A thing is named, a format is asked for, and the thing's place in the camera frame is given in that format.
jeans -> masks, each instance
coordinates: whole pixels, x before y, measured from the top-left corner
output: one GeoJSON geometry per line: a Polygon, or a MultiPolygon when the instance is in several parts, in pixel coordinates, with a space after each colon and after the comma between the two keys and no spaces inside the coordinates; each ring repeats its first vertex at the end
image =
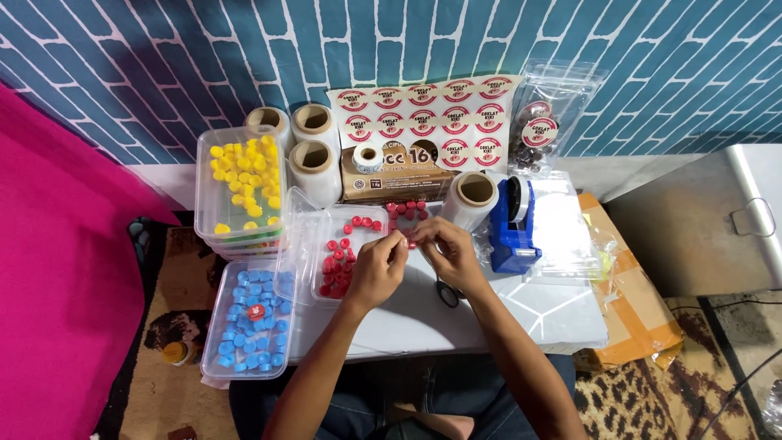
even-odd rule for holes
{"type": "MultiPolygon", "coordinates": [[[[576,386],[572,357],[547,357],[572,397],[576,386]]],[[[490,355],[459,355],[456,359],[446,366],[426,370],[422,382],[423,396],[418,402],[422,412],[472,417],[475,427],[470,434],[471,440],[537,438],[490,355]]],[[[446,438],[416,419],[386,423],[389,390],[377,385],[376,377],[373,377],[377,373],[369,368],[370,364],[381,362],[386,361],[343,367],[316,439],[446,438]]],[[[274,404],[293,371],[295,368],[289,367],[274,380],[231,382],[231,413],[241,440],[261,438],[274,404]]]]}

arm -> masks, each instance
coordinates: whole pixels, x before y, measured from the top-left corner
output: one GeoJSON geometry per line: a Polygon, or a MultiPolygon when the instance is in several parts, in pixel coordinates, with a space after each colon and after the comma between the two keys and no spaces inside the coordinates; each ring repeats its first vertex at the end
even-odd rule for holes
{"type": "Polygon", "coordinates": [[[264,440],[315,436],[361,320],[399,286],[406,262],[407,239],[399,231],[361,247],[347,295],[282,392],[264,440]]]}
{"type": "Polygon", "coordinates": [[[587,438],[559,373],[483,276],[470,235],[435,217],[418,223],[411,239],[419,242],[440,278],[464,292],[508,390],[536,434],[587,438]]]}

carpet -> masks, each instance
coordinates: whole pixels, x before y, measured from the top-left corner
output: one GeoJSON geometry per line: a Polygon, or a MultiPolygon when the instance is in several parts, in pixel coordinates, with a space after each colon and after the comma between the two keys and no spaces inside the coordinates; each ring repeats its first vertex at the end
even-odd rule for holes
{"type": "MultiPolygon", "coordinates": [[[[192,228],[152,229],[141,262],[148,309],[95,433],[123,440],[232,440],[228,392],[200,384],[198,365],[169,366],[161,359],[171,341],[203,343],[226,263],[192,228]]],[[[726,340],[718,342],[721,329],[708,316],[708,302],[677,298],[668,304],[686,337],[667,370],[642,359],[578,374],[576,407],[591,438],[697,438],[737,381],[726,357],[732,351],[726,340]]],[[[737,395],[705,437],[763,438],[750,410],[756,404],[745,399],[752,397],[737,395]]]]}

person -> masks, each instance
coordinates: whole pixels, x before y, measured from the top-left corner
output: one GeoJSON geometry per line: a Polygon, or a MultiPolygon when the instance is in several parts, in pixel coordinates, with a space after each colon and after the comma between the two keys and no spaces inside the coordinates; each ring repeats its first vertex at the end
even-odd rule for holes
{"type": "Polygon", "coordinates": [[[420,408],[384,406],[382,393],[361,374],[362,366],[376,362],[343,365],[361,320],[402,281],[407,238],[395,230],[361,247],[346,296],[297,368],[274,380],[231,383],[239,437],[586,438],[572,400],[572,358],[547,357],[535,345],[483,276],[470,235],[433,217],[416,225],[411,240],[440,279],[465,294],[490,358],[459,355],[469,361],[436,378],[432,372],[420,408]]]}

hand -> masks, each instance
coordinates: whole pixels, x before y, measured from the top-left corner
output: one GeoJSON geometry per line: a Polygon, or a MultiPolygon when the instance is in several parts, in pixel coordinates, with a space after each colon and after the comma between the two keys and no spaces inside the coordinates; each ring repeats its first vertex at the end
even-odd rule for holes
{"type": "Polygon", "coordinates": [[[487,287],[491,290],[475,256],[472,238],[464,229],[437,216],[418,223],[410,238],[432,262],[440,279],[468,298],[487,287]]]}
{"type": "Polygon", "coordinates": [[[353,282],[343,304],[366,314],[387,300],[402,282],[407,263],[407,238],[399,230],[366,243],[356,256],[353,282]]]}

